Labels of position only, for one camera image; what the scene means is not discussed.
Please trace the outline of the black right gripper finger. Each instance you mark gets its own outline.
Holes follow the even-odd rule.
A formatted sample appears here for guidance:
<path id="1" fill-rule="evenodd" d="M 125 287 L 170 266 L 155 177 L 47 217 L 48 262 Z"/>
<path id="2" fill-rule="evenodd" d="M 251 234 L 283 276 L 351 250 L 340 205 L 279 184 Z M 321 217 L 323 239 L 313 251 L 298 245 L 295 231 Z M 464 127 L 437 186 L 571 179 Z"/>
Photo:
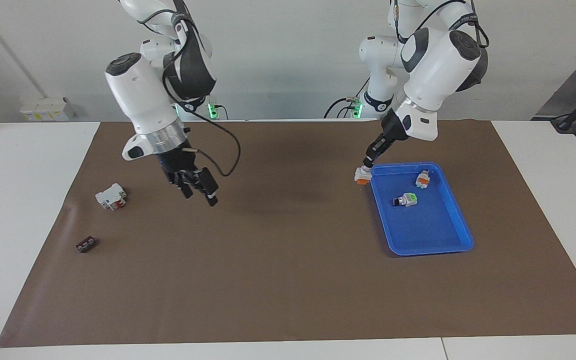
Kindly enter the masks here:
<path id="1" fill-rule="evenodd" d="M 210 172 L 210 169 L 203 167 L 197 173 L 197 183 L 199 191 L 204 195 L 208 205 L 214 207 L 218 203 L 217 190 L 219 186 L 213 177 L 213 174 Z"/>
<path id="2" fill-rule="evenodd" d="M 187 171 L 177 171 L 169 173 L 169 183 L 178 187 L 186 199 L 194 194 L 194 178 Z"/>

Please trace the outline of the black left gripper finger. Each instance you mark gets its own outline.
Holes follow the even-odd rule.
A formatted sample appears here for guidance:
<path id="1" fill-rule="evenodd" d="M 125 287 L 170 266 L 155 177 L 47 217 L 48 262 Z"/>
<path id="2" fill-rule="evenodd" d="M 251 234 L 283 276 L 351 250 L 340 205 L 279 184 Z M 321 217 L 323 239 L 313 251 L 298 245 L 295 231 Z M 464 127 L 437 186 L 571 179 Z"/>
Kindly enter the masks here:
<path id="1" fill-rule="evenodd" d="M 374 167 L 377 159 L 388 150 L 389 141 L 388 140 L 375 140 L 369 146 L 369 168 Z"/>
<path id="2" fill-rule="evenodd" d="M 375 161 L 380 156 L 381 141 L 375 139 L 365 151 L 365 157 L 362 161 L 363 167 L 366 169 L 372 169 L 374 167 Z"/>

